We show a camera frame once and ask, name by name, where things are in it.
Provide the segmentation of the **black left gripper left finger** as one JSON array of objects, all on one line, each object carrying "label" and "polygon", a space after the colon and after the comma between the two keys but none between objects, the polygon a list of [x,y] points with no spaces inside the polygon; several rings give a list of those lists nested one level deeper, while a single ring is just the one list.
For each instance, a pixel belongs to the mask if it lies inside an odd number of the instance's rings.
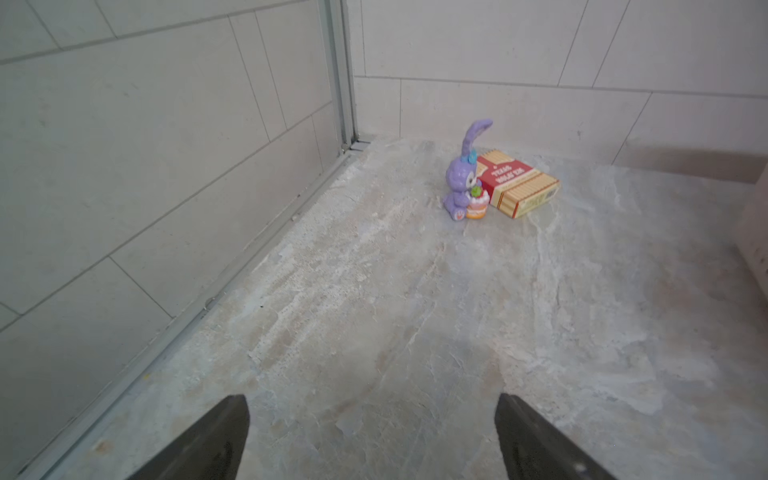
[{"label": "black left gripper left finger", "polygon": [[229,395],[211,408],[130,480],[234,479],[250,426],[243,394]]}]

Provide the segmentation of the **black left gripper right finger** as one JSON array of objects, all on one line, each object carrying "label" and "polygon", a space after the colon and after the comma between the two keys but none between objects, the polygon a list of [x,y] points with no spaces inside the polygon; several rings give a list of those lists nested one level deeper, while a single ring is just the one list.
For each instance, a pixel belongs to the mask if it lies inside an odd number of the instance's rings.
[{"label": "black left gripper right finger", "polygon": [[499,395],[494,424],[510,479],[608,479],[615,476],[516,395]]}]

